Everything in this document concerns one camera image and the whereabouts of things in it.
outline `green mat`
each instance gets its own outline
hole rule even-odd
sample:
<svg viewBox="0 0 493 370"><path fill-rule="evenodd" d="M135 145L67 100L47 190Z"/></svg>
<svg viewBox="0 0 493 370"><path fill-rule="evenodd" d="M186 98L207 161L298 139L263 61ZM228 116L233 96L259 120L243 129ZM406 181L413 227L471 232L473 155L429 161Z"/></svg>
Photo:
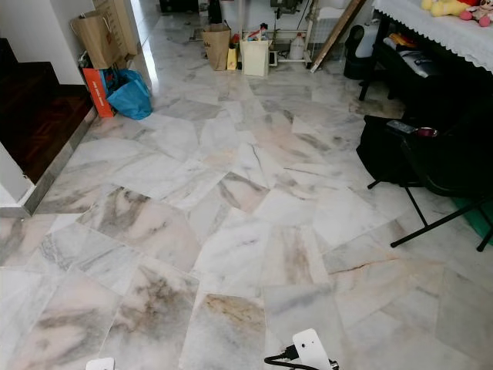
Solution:
<svg viewBox="0 0 493 370"><path fill-rule="evenodd" d="M465 198L452 198L457 207L462 208L471 203L469 199ZM481 206L482 210L488 215L490 220L493 220L493 203L488 202ZM478 210L471 210L465 214L465 218L469 221L472 228L481 236L485 237L487 232L490 231L490 226L486 222L485 218ZM489 244L493 245L493 238L489 241Z"/></svg>

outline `blue plastic bag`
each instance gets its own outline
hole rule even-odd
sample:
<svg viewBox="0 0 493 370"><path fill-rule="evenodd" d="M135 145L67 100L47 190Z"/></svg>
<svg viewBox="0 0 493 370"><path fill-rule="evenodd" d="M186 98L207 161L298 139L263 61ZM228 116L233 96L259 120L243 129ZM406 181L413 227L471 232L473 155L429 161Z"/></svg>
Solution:
<svg viewBox="0 0 493 370"><path fill-rule="evenodd" d="M140 73L120 69L118 78L121 86L106 97L120 114L132 119L144 119L153 112L151 95Z"/></svg>

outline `wooden board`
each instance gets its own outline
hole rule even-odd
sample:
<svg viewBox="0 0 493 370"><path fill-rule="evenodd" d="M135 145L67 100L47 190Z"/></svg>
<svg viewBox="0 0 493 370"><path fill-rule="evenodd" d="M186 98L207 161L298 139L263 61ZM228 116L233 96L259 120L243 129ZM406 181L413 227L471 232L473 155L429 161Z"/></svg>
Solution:
<svg viewBox="0 0 493 370"><path fill-rule="evenodd" d="M317 55L314 60L314 64L311 66L310 72L314 73L319 65L324 60L327 53L332 49L332 47L336 44L337 40L342 36L346 28L353 21L356 14L360 11L361 6L363 6L366 0L351 0L343 15L339 18L339 21L334 26L334 29L329 34L327 41L322 46L321 51Z"/></svg>

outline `orange box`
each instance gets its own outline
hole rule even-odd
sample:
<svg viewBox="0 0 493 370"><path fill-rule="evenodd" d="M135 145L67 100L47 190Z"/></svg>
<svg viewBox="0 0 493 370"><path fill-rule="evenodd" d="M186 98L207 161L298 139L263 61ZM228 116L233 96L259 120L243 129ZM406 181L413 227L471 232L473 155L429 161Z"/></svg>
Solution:
<svg viewBox="0 0 493 370"><path fill-rule="evenodd" d="M103 85L100 70L83 68L82 71L99 116L102 118L114 117L115 110L109 105L108 100L106 100L106 89L105 85Z"/></svg>

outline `pink stuffed toy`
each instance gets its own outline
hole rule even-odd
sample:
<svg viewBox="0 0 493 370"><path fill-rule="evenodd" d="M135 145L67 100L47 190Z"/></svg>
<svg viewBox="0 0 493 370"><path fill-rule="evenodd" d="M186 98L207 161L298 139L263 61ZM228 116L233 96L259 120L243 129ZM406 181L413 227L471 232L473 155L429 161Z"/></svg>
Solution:
<svg viewBox="0 0 493 370"><path fill-rule="evenodd" d="M479 6L471 6L459 16L465 21L475 19L481 27L488 27L493 21L493 0L481 0Z"/></svg>

